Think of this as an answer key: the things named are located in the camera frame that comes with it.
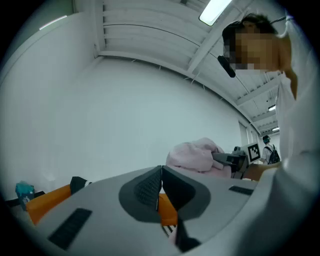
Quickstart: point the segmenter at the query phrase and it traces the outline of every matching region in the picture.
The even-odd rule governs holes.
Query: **black pad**
[[[119,191],[123,209],[141,222],[161,223],[157,202],[161,190],[161,165],[130,180]]]
[[[77,208],[48,240],[63,250],[68,249],[91,213],[91,210]]]
[[[254,192],[253,189],[244,188],[244,187],[240,187],[240,186],[232,186],[229,188],[229,190],[237,192],[237,193],[245,194],[248,196],[251,196],[251,194]]]
[[[198,218],[211,200],[209,189],[168,166],[162,167],[163,189],[182,221]]]

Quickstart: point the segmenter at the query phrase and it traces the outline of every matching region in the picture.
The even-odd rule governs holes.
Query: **ceiling beam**
[[[267,113],[264,113],[264,114],[261,114],[261,115],[258,115],[256,117],[253,117],[252,118],[252,121],[255,123],[255,122],[258,122],[258,121],[261,121],[263,119],[266,119],[266,118],[269,118],[269,117],[272,117],[276,114],[276,110],[272,110],[272,111],[269,111]]]
[[[93,33],[93,41],[97,52],[106,49],[103,17],[103,0],[90,1],[90,18]]]
[[[276,128],[277,126],[278,126],[278,121],[275,121],[275,122],[272,122],[272,123],[268,123],[268,124],[259,126],[258,128],[259,128],[260,131],[263,131],[263,130],[268,130],[268,129],[271,129],[271,128]]]
[[[198,50],[188,64],[188,72],[193,72],[202,59],[208,54],[211,48],[217,43],[222,36],[224,28],[234,21],[240,15],[237,9],[234,9],[232,5],[229,5],[220,15],[219,20],[212,25],[209,35],[204,39]]]
[[[145,36],[143,34],[135,35],[130,33],[111,33],[111,34],[105,34],[105,39],[121,39],[121,40],[128,40],[130,41],[130,46],[133,48],[139,48],[139,47],[150,47],[151,49],[154,48],[156,50],[157,48],[165,48],[171,51],[174,51],[176,53],[183,54],[185,56],[188,56],[191,58],[193,56],[193,53],[189,50],[185,50],[183,47],[181,47],[181,44],[175,44],[171,41],[165,41],[163,39],[159,39],[156,37],[151,36]]]
[[[164,28],[162,25],[157,25],[157,24],[145,24],[143,22],[130,22],[127,23],[125,21],[112,21],[112,22],[105,22],[103,23],[103,27],[109,27],[109,26],[126,26],[128,29],[133,28],[133,26],[136,26],[136,28],[141,27],[141,28],[146,28],[146,29],[154,29],[154,31],[159,30],[159,32],[165,32],[165,33],[170,33],[174,36],[180,37],[182,39],[188,40],[189,42],[191,42],[193,45],[196,45],[198,47],[198,45],[200,45],[200,41],[195,40],[194,38],[185,35],[183,32],[181,31],[177,31],[175,32],[174,30],[168,30],[167,28]],[[202,36],[203,35],[203,30],[201,33],[198,33],[197,36]]]
[[[141,55],[138,53],[131,53],[131,52],[125,52],[125,51],[114,51],[114,50],[104,50],[104,51],[100,51],[98,54],[100,56],[117,56],[117,57],[125,57],[125,58],[130,58],[130,59],[135,59],[135,60],[142,60],[145,62],[153,63],[156,65],[165,67],[167,69],[176,71],[176,72],[178,72],[182,75],[185,75],[189,78],[193,78],[195,81],[210,88],[215,93],[220,95],[223,99],[225,99],[227,102],[229,102],[235,109],[237,109],[248,120],[249,124],[251,124],[255,128],[257,133],[261,134],[257,125],[253,123],[251,118],[240,107],[237,106],[237,104],[233,101],[233,99],[229,95],[227,95],[224,91],[220,90],[218,87],[214,86],[212,82],[208,82],[208,81],[200,78],[199,76],[196,76],[196,75],[192,74],[191,72],[188,72],[187,70],[185,70],[181,67],[178,67],[174,64],[171,64],[169,62],[166,62],[166,61],[154,58],[154,57]]]
[[[282,74],[278,75],[278,77],[275,77],[274,79],[270,80],[269,82],[265,83],[264,85],[260,86],[254,91],[238,99],[235,103],[240,107],[241,105],[254,100],[256,97],[260,96],[261,94],[272,91],[275,87],[279,85],[281,76]]]
[[[263,133],[261,133],[261,135],[259,136],[259,138],[261,139],[263,136],[265,136],[265,135],[277,135],[277,134],[280,134],[280,131],[279,130],[277,130],[277,131],[272,131],[272,130],[270,130],[270,131],[266,131],[266,132],[263,132]]]

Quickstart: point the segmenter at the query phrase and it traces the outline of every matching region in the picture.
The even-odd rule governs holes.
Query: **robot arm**
[[[251,143],[243,147],[236,146],[231,154],[212,153],[212,157],[217,162],[231,166],[231,177],[242,179],[250,164],[261,159],[258,143]]]

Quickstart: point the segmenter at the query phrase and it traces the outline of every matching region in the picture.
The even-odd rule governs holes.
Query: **white shirt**
[[[302,151],[320,149],[319,62],[295,21],[289,19],[285,25],[291,41],[291,67],[298,81],[296,100],[291,91],[290,79],[283,77],[279,83],[276,114],[283,159]]]
[[[268,147],[271,151],[274,151],[274,148],[275,148],[275,150],[277,150],[277,148],[274,147],[274,145],[270,145],[269,143],[267,145],[265,145],[265,146]],[[270,156],[271,156],[271,152],[268,149],[263,148],[261,158],[265,159],[266,163],[269,163]]]

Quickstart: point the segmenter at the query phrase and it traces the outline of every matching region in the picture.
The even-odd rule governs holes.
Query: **ceiling light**
[[[276,105],[270,106],[269,107],[269,111],[275,110],[276,109]]]
[[[232,0],[211,0],[200,15],[200,21],[212,26],[231,1]]]
[[[50,21],[49,23],[47,23],[47,24],[43,25],[42,27],[40,27],[39,30],[42,30],[42,29],[44,29],[46,26],[49,26],[50,24],[55,23],[55,22],[57,22],[57,21],[59,21],[59,20],[61,20],[61,19],[63,19],[63,18],[66,18],[66,17],[67,17],[67,15],[64,15],[64,16],[62,16],[62,17],[60,17],[60,18],[56,18],[55,20]]]

